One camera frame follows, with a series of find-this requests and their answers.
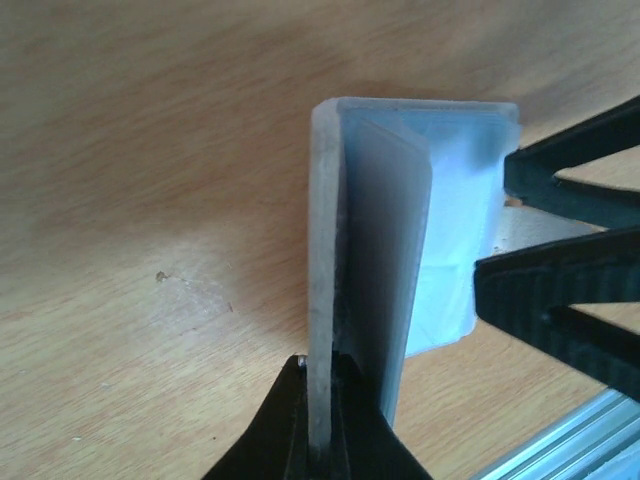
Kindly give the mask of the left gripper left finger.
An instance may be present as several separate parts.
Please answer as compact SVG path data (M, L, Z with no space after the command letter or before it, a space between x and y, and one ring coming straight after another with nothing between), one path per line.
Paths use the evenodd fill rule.
M204 475L206 479L306 479L306 357L285 362L240 438Z

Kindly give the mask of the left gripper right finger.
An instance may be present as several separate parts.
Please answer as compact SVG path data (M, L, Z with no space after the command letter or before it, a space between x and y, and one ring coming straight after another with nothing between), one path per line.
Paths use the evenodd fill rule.
M332 358L331 479L429 479L378 408L354 359Z

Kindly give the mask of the beige card holder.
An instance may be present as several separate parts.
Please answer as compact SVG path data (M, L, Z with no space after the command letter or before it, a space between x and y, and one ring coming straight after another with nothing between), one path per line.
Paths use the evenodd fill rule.
M406 357L475 325L479 259L590 232L509 207L512 103L341 97L311 115L309 444L329 448L335 353L351 355L387 421Z

